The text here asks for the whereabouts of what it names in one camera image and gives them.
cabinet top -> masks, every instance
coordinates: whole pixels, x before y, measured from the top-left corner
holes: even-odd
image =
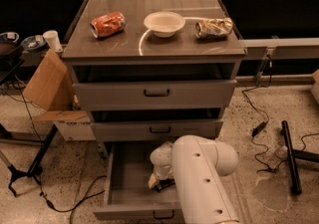
[[[121,12],[127,20],[123,32],[96,39],[90,23],[94,18]],[[185,26],[169,38],[153,35],[144,25],[153,12],[170,11],[185,18]],[[89,0],[73,32],[63,58],[243,56],[244,48],[232,32],[225,40],[198,40],[195,23],[200,18],[224,18],[218,0]]]

white box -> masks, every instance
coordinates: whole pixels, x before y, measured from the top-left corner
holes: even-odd
[[[95,140],[88,116],[73,120],[53,121],[64,140]]]
[[[315,100],[319,104],[319,70],[313,73],[312,77],[315,80],[315,83],[311,87],[310,92],[312,93],[312,96],[315,98]]]

black cable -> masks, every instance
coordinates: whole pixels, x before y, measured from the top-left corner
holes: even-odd
[[[15,89],[15,90],[19,90],[19,86],[18,87],[16,87],[15,85],[14,85],[14,82],[13,82],[13,80],[11,80],[11,85],[12,85],[12,87],[13,87],[13,89]]]
[[[271,59],[271,56],[269,56],[269,55],[267,56],[267,58],[269,59],[269,69],[270,69],[270,72],[271,72],[271,71],[272,71],[272,59]],[[268,115],[268,113],[267,113],[266,111],[261,110],[261,109],[258,109],[258,108],[253,104],[253,102],[251,101],[251,99],[249,98],[249,96],[248,96],[248,94],[247,94],[248,92],[254,91],[254,90],[259,89],[259,88],[268,88],[268,87],[270,87],[271,82],[272,82],[272,73],[270,73],[270,75],[269,75],[268,85],[266,85],[266,86],[261,86],[261,85],[259,85],[259,86],[256,86],[256,87],[253,87],[253,88],[250,88],[250,89],[246,89],[246,90],[241,91],[242,94],[244,95],[245,99],[247,100],[247,102],[250,104],[250,106],[251,106],[256,112],[258,112],[259,114],[263,114],[264,117],[265,117],[265,120],[264,120],[262,123],[260,123],[256,128],[254,128],[254,129],[252,130],[252,134],[251,134],[251,142],[252,142],[254,145],[261,146],[261,147],[264,147],[264,148],[265,148],[265,150],[263,150],[263,151],[261,151],[261,152],[259,152],[259,153],[256,153],[256,154],[254,155],[254,158],[255,158],[259,163],[261,163],[261,164],[263,164],[264,166],[266,166],[265,169],[257,170],[257,172],[261,172],[261,171],[265,171],[265,172],[276,172],[276,170],[278,169],[278,167],[279,167],[280,164],[281,164],[281,162],[280,162],[275,168],[271,168],[268,163],[262,161],[262,160],[259,158],[260,155],[265,154],[265,153],[267,153],[267,152],[269,151],[269,147],[268,147],[266,144],[255,142],[254,139],[255,139],[255,137],[256,137],[257,135],[259,135],[259,134],[266,128],[267,124],[269,123],[270,118],[269,118],[269,115]]]
[[[67,209],[67,210],[59,210],[57,209],[54,204],[47,198],[47,195],[43,192],[43,187],[42,187],[42,180],[41,180],[41,175],[39,176],[39,179],[40,179],[40,190],[41,190],[41,193],[40,193],[40,196],[42,196],[45,200],[46,200],[46,203],[48,205],[49,208],[51,208],[52,210],[56,211],[56,212],[59,212],[59,213],[67,213],[67,212],[71,212],[71,216],[70,216],[70,223],[72,223],[72,218],[73,218],[73,215],[74,215],[74,211],[86,200],[92,198],[92,197],[95,197],[95,196],[98,196],[98,195],[101,195],[102,193],[105,192],[105,190],[102,190],[98,193],[95,193],[93,195],[90,195],[89,196],[89,193],[91,192],[93,186],[95,185],[95,183],[99,180],[99,179],[102,179],[102,178],[106,178],[107,176],[106,175],[102,175],[102,176],[99,176],[97,178],[95,178],[93,180],[93,182],[91,183],[91,185],[89,186],[89,188],[87,189],[85,195],[83,196],[83,198],[75,204],[75,206],[73,206],[72,208],[70,209]]]
[[[32,116],[31,116],[31,113],[30,113],[30,110],[29,110],[27,101],[26,101],[26,99],[25,99],[24,96],[23,96],[22,89],[20,88],[19,80],[17,80],[17,83],[18,83],[18,88],[19,88],[21,97],[22,97],[22,99],[23,99],[23,103],[24,103],[24,105],[25,105],[25,107],[26,107],[28,116],[29,116],[30,121],[31,121],[31,125],[32,125],[32,127],[33,127],[33,130],[34,130],[35,134],[36,134],[37,137],[39,138],[39,140],[40,140],[40,142],[41,142],[41,146],[42,146],[42,145],[43,145],[43,141],[42,141],[41,136],[40,136],[40,134],[38,133],[36,127],[34,126],[34,124],[33,124],[33,122],[32,122]]]
[[[15,98],[13,98],[10,94],[8,94],[7,91],[3,90],[2,88],[0,88],[0,90],[3,92],[4,95],[8,96],[10,99],[14,100],[15,102],[31,104],[34,108],[40,109],[39,107],[37,107],[36,105],[34,105],[33,102],[25,101],[25,100],[24,100],[24,101],[17,100],[17,99],[15,99]]]
[[[307,147],[307,145],[306,145],[306,143],[305,143],[305,141],[304,141],[304,138],[305,138],[305,137],[316,136],[316,135],[319,135],[319,132],[317,132],[317,133],[308,133],[308,134],[303,135],[303,136],[300,138],[301,141],[302,141],[302,143],[303,143],[303,147],[302,147],[302,149],[300,149],[300,150],[301,150],[301,151],[304,151],[304,150],[306,149],[306,147]]]

cardboard box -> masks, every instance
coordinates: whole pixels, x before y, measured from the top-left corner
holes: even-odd
[[[52,121],[65,140],[94,139],[87,113],[72,111],[72,80],[67,66],[52,50],[40,63],[23,95],[46,111],[33,121]]]
[[[53,121],[65,140],[95,140],[88,116],[72,120]]]
[[[312,77],[315,80],[315,83],[311,87],[310,92],[312,93],[312,96],[315,98],[315,100],[319,104],[319,70],[313,73]]]

black pole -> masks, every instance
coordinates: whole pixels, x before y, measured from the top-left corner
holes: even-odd
[[[47,149],[49,148],[51,141],[53,140],[53,137],[56,134],[57,130],[58,130],[57,127],[53,124],[50,132],[48,133],[46,139],[44,140],[43,145],[41,146],[38,154],[34,158],[33,163],[31,164],[31,166],[28,170],[29,177],[32,177],[32,176],[35,177],[35,175],[39,174],[39,168],[41,168],[40,167],[41,160],[42,160],[43,156],[45,155],[45,153],[47,152]]]
[[[291,137],[288,127],[288,122],[284,120],[282,123],[282,133],[285,138],[285,143],[288,148],[288,162],[290,166],[290,174],[292,179],[292,187],[291,192],[295,195],[300,195],[302,193],[301,184],[300,184],[300,178],[298,173],[298,167],[296,163],[296,159],[294,156],[294,149],[292,147],[291,143]]]

